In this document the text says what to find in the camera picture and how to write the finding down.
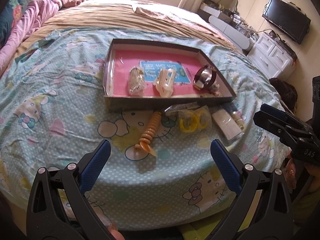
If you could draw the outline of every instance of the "television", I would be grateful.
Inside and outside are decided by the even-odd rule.
[[[311,20],[299,10],[281,0],[269,0],[263,10],[263,18],[301,44],[309,32]]]

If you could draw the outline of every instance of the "white dresser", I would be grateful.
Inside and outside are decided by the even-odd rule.
[[[286,80],[295,69],[292,57],[272,38],[263,33],[247,57],[268,79]]]

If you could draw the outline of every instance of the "silver bolt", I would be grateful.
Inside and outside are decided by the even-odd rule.
[[[75,163],[70,163],[69,165],[68,165],[68,170],[74,170],[75,168],[76,168],[76,164]]]
[[[282,171],[281,171],[280,169],[276,169],[276,170],[275,170],[275,173],[278,174],[278,175],[281,175],[281,174],[282,174]]]
[[[253,170],[253,166],[251,164],[246,164],[244,167],[248,171],[252,171]]]
[[[40,168],[40,169],[38,170],[38,172],[39,172],[40,174],[44,173],[44,172],[45,172],[45,168],[44,168],[44,167]]]

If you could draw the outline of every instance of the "pink blanket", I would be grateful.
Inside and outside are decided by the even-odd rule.
[[[0,50],[0,77],[23,40],[54,16],[59,6],[51,0],[32,0],[18,24],[12,29],[7,43]]]

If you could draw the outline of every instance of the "polka dot fabric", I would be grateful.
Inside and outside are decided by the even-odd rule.
[[[213,124],[210,131],[183,138],[177,120],[163,117],[152,142],[158,157],[135,152],[152,112],[108,113],[102,73],[113,38],[201,49],[237,94],[223,107],[242,116],[243,135],[229,144]],[[111,157],[86,193],[106,225],[114,221],[121,229],[145,230],[199,220],[234,198],[211,158],[213,139],[260,170],[271,171],[284,160],[289,149],[252,121],[262,103],[281,109],[278,98],[245,56],[202,40],[124,28],[54,31],[16,58],[0,80],[0,190],[26,209],[40,167],[63,169],[106,138]],[[74,216],[61,194],[68,216]]]

